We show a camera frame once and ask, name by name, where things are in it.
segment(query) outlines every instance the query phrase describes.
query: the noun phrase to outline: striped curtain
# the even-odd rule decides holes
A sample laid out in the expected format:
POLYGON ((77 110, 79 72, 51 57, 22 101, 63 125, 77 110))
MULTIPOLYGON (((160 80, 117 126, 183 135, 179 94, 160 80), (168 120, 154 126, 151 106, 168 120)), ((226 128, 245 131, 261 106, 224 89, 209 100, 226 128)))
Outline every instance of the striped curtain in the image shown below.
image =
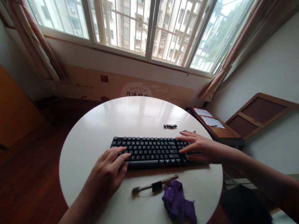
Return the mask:
POLYGON ((6 0, 7 11, 38 74, 47 80, 59 81, 66 75, 47 44, 38 25, 31 17, 24 0, 6 0))
POLYGON ((236 58, 239 56, 239 54, 242 52, 242 50, 254 36, 254 34, 258 32, 258 29, 262 26, 263 22, 267 19, 268 15, 271 13, 278 1, 281 0, 257 1, 257 3, 253 6, 249 13, 248 19, 246 21, 246 24, 244 25, 242 32, 225 57, 221 70, 204 87, 204 89, 198 96, 199 99, 211 102, 218 86, 230 71, 233 62, 236 60, 236 58))

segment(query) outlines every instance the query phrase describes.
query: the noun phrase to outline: table top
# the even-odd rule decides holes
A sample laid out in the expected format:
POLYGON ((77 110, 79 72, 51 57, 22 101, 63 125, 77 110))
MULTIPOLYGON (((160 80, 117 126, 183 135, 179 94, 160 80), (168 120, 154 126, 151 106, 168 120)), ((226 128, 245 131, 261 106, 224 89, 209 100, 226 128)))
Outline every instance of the table top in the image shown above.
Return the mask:
MULTIPOLYGON (((59 179, 68 206, 79 195, 97 159, 110 148, 114 136, 174 138, 179 131, 196 131, 211 139, 189 113, 169 102, 144 96, 105 102, 86 113, 72 128, 62 148, 59 179), (175 129, 163 124, 177 124, 175 129)), ((222 165, 128 170, 126 178, 109 201, 98 223, 172 223, 164 208, 164 191, 146 190, 132 197, 136 186, 144 186, 178 174, 187 200, 195 201, 198 223, 207 223, 219 202, 222 165)))
POLYGON ((206 129, 208 129, 210 134, 212 134, 215 138, 242 138, 230 126, 228 126, 226 123, 224 123, 222 120, 220 120, 215 114, 213 114, 207 108, 190 107, 190 109, 194 113, 194 115, 200 120, 201 124, 204 125, 206 127, 206 129), (225 127, 225 129, 219 128, 219 127, 211 127, 209 125, 206 125, 206 123, 202 117, 208 117, 208 116, 198 115, 195 111, 195 108, 208 111, 213 116, 214 119, 217 119, 225 127))

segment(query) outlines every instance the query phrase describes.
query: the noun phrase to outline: black keyboard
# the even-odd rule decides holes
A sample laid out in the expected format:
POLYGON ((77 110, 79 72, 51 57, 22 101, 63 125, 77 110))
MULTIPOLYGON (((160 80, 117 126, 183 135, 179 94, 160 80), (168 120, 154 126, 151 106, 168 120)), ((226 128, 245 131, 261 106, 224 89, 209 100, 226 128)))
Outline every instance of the black keyboard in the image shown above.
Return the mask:
MULTIPOLYGON (((187 154, 179 154, 179 150, 189 144, 176 138, 114 137, 110 148, 126 147, 127 149, 119 153, 119 156, 122 153, 131 154, 126 160, 129 162, 128 168, 131 169, 203 165, 186 160, 187 154)), ((200 152, 194 151, 192 154, 200 154, 200 152)))

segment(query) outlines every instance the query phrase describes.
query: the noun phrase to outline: white wall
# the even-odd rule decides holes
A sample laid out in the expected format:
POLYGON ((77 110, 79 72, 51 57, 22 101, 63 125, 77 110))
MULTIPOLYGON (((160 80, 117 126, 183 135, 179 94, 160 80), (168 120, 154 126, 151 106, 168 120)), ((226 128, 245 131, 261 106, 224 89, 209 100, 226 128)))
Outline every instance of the white wall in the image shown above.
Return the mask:
MULTIPOLYGON (((256 93, 299 103, 299 12, 287 21, 224 86, 208 108, 227 121, 256 93)), ((299 111, 247 141, 244 152, 285 174, 299 173, 299 111)))
POLYGON ((37 77, 35 70, 7 34, 2 22, 0 22, 0 40, 0 64, 27 96, 35 101, 51 95, 52 92, 37 77))

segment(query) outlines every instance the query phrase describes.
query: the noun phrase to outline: paper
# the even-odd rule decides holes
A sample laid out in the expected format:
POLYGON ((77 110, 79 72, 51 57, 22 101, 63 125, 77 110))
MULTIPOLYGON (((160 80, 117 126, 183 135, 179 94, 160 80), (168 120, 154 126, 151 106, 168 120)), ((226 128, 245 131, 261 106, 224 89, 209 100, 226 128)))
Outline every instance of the paper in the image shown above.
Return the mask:
POLYGON ((205 121, 205 123, 207 125, 210 125, 210 126, 215 126, 217 125, 217 128, 224 128, 223 125, 216 119, 213 119, 213 118, 207 118, 207 117, 202 117, 202 119, 205 121))
POLYGON ((202 116, 208 116, 208 117, 213 117, 208 111, 206 110, 201 110, 201 109, 197 109, 197 108, 194 108, 195 112, 198 114, 198 115, 202 115, 202 116))

